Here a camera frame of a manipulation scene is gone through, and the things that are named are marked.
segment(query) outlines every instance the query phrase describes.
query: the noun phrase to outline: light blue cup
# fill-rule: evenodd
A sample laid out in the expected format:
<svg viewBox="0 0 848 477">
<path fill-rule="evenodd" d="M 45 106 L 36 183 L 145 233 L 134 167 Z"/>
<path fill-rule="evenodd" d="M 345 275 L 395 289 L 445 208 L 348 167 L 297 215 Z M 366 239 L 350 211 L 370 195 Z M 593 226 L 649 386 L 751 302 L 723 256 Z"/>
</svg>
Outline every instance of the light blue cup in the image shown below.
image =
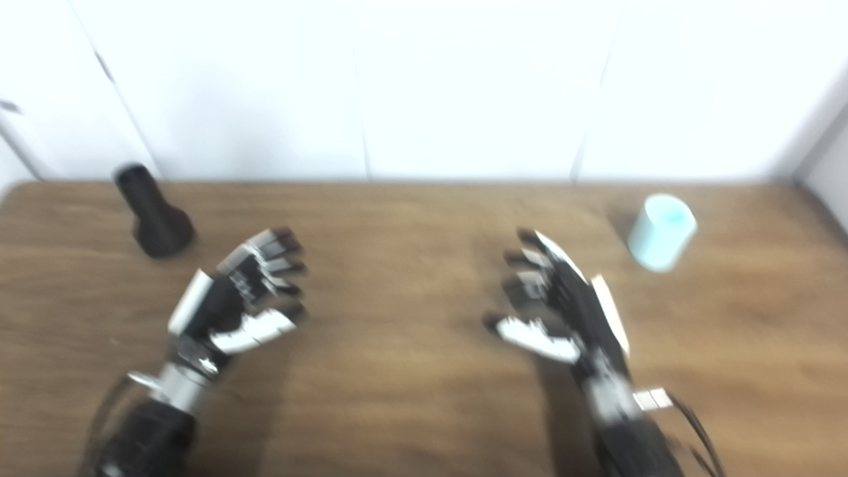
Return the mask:
<svg viewBox="0 0 848 477">
<path fill-rule="evenodd" d="M 678 263 L 698 222 L 689 207 L 669 194 L 653 194 L 645 200 L 628 237 L 630 253 L 652 272 L 668 272 Z"/>
</svg>

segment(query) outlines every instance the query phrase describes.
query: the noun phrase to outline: robotic hand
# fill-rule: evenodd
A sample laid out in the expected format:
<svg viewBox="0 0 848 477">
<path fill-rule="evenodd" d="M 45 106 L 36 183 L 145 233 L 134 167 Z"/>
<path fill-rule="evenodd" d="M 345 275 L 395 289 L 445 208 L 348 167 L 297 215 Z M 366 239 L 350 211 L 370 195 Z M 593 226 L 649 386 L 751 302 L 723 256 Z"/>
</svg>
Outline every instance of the robotic hand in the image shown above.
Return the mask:
<svg viewBox="0 0 848 477">
<path fill-rule="evenodd" d="M 587 280 L 568 255 L 536 231 L 519 231 L 536 250 L 505 254 L 511 265 L 529 269 L 505 284 L 516 306 L 541 301 L 565 324 L 565 337 L 548 333 L 540 319 L 525 323 L 513 316 L 490 315 L 483 322 L 503 341 L 572 366 L 589 405 L 596 449 L 608 477 L 682 477 L 667 440 L 647 413 L 675 406 L 704 442 L 712 466 L 694 449 L 698 464 L 711 477 L 724 469 L 695 414 L 662 388 L 633 391 L 626 355 L 629 343 L 604 279 Z"/>
<path fill-rule="evenodd" d="M 304 269 L 291 257 L 299 249 L 290 231 L 265 230 L 235 249 L 217 273 L 195 273 L 168 323 L 171 344 L 159 376 L 128 374 L 150 389 L 148 399 L 102 446 L 96 436 L 105 416 L 95 418 L 79 475 L 183 473 L 198 405 L 224 368 L 238 353 L 294 330 L 304 317 L 293 298 L 299 289 L 286 279 Z M 101 411 L 110 406 L 107 398 Z"/>
</svg>

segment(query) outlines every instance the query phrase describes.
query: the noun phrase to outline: wooden table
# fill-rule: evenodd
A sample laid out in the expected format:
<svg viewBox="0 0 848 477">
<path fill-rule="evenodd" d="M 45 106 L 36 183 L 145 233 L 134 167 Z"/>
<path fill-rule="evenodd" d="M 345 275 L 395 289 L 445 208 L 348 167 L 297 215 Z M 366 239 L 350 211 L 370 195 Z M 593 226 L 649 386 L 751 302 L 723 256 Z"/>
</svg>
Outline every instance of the wooden table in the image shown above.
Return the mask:
<svg viewBox="0 0 848 477">
<path fill-rule="evenodd" d="M 32 184 L 0 211 L 0 475 L 64 476 L 104 391 L 156 372 L 197 267 L 287 224 L 310 321 L 245 355 L 204 410 L 202 476 L 592 475 L 568 373 L 498 342 L 517 226 L 601 272 L 638 384 L 694 407 L 734 476 L 848 472 L 848 251 L 806 193 L 768 187 L 168 184 L 199 241 L 153 261 L 110 184 Z M 700 231 L 654 274 L 620 232 L 649 193 Z M 664 427 L 695 438 L 670 412 Z"/>
</svg>

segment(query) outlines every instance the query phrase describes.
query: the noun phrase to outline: black cylindrical object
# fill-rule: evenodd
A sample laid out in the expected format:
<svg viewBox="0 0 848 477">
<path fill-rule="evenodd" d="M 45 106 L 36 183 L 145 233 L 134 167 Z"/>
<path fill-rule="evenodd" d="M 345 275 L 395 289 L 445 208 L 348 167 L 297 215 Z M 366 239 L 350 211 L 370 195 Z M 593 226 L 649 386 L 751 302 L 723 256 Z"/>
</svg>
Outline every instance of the black cylindrical object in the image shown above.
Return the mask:
<svg viewBox="0 0 848 477">
<path fill-rule="evenodd" d="M 121 167 L 115 173 L 114 181 L 136 214 L 133 236 L 145 254 L 165 258 L 191 243 L 194 227 L 188 215 L 165 201 L 146 167 L 141 164 Z"/>
</svg>

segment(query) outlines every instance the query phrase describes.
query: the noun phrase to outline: white wall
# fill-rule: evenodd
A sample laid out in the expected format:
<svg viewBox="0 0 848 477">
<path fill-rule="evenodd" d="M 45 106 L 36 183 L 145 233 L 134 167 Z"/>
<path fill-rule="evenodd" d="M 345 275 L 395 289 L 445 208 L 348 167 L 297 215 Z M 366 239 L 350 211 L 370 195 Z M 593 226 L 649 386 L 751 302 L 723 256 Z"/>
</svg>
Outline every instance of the white wall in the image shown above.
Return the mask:
<svg viewBox="0 0 848 477">
<path fill-rule="evenodd" d="M 568 180 L 620 0 L 357 2 L 372 175 Z"/>
<path fill-rule="evenodd" d="M 848 107 L 823 138 L 808 170 L 799 177 L 848 231 Z"/>
<path fill-rule="evenodd" d="M 73 5 L 166 177 L 366 179 L 348 3 Z"/>
<path fill-rule="evenodd" d="M 823 0 L 628 2 L 579 180 L 789 177 L 838 110 L 819 108 L 848 66 L 846 18 Z"/>
<path fill-rule="evenodd" d="M 65 0 L 0 2 L 0 126 L 48 179 L 154 173 L 136 129 Z"/>
<path fill-rule="evenodd" d="M 788 179 L 848 102 L 846 2 L 68 1 L 0 3 L 48 178 Z"/>
</svg>

